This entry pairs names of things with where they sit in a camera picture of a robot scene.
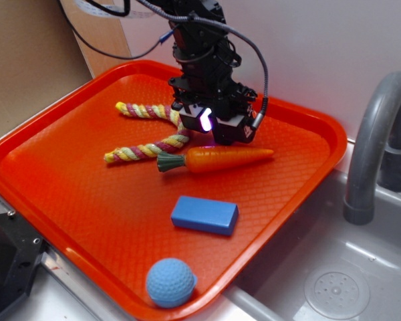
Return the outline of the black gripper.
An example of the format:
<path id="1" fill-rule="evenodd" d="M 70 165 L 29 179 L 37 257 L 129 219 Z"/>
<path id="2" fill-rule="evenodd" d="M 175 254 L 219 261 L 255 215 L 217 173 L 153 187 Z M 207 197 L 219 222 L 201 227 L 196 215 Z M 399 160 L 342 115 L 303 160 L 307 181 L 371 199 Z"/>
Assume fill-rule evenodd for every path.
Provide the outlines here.
<path id="1" fill-rule="evenodd" d="M 168 84 L 174 90 L 174 103 L 185 128 L 196 132 L 210 132 L 216 143 L 249 144 L 256 129 L 252 128 L 252 103 L 257 93 L 230 77 L 208 83 L 200 78 L 186 76 L 171 78 Z M 211 124 L 211 113 L 217 117 Z"/>

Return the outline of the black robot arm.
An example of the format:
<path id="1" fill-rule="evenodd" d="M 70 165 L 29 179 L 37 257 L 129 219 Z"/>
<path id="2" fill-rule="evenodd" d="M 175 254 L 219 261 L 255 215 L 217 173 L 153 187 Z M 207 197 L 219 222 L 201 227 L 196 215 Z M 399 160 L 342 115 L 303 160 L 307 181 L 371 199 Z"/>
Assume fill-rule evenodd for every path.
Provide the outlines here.
<path id="1" fill-rule="evenodd" d="M 220 27 L 196 22 L 170 21 L 174 30 L 172 54 L 182 74 L 169 79 L 174 90 L 172 109 L 185 128 L 212 132 L 218 144 L 250 143 L 254 90 L 232 79 L 241 58 Z"/>

